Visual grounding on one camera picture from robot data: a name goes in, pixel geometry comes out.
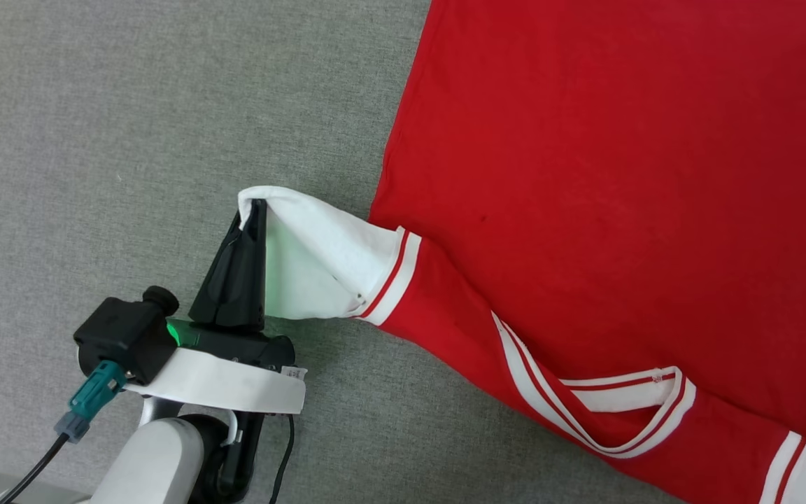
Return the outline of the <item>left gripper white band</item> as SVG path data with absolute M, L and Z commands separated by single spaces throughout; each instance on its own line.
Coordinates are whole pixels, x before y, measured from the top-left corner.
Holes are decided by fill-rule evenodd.
M 300 414 L 307 369 L 293 342 L 264 328 L 267 210 L 252 199 L 246 221 L 238 211 L 189 310 L 191 323 L 167 319 L 178 348 L 148 385 L 127 383 L 142 396 L 255 414 Z M 230 334 L 205 328 L 252 328 Z

